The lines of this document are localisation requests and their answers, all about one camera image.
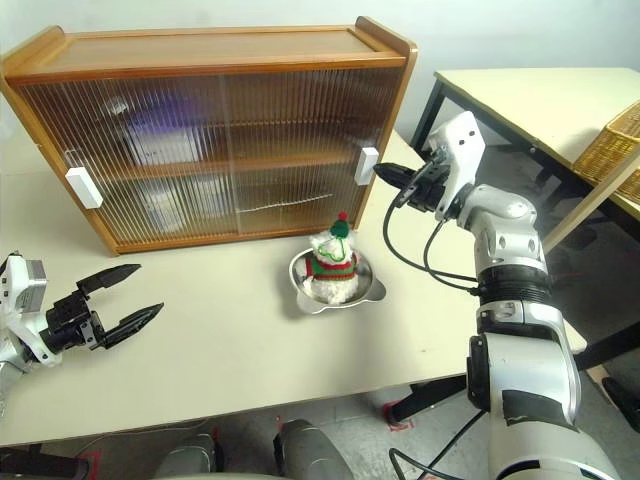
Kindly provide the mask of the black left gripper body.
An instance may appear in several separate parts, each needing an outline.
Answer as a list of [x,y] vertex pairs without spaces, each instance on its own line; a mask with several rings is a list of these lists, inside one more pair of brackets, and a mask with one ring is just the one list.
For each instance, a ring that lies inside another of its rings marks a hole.
[[96,348],[105,336],[98,314],[88,305],[88,297],[76,290],[56,301],[46,312],[44,343],[53,353],[88,345]]

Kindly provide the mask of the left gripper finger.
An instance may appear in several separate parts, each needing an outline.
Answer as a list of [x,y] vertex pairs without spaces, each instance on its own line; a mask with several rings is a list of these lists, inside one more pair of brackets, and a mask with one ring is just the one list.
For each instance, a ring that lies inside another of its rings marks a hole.
[[104,334],[101,339],[101,347],[110,349],[137,334],[159,314],[163,307],[164,304],[159,303],[142,308],[128,315],[122,319],[115,328]]
[[121,264],[115,267],[101,270],[93,275],[85,277],[76,283],[77,289],[85,300],[90,299],[90,294],[99,289],[108,289],[124,280],[142,268],[141,264]]

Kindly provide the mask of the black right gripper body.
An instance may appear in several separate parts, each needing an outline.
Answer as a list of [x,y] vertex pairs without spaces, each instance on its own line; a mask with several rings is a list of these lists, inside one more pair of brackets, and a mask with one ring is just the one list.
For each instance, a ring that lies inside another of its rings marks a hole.
[[410,185],[399,190],[396,196],[396,207],[405,205],[420,212],[434,212],[444,195],[445,182],[449,176],[450,166],[443,163],[425,163],[415,171]]

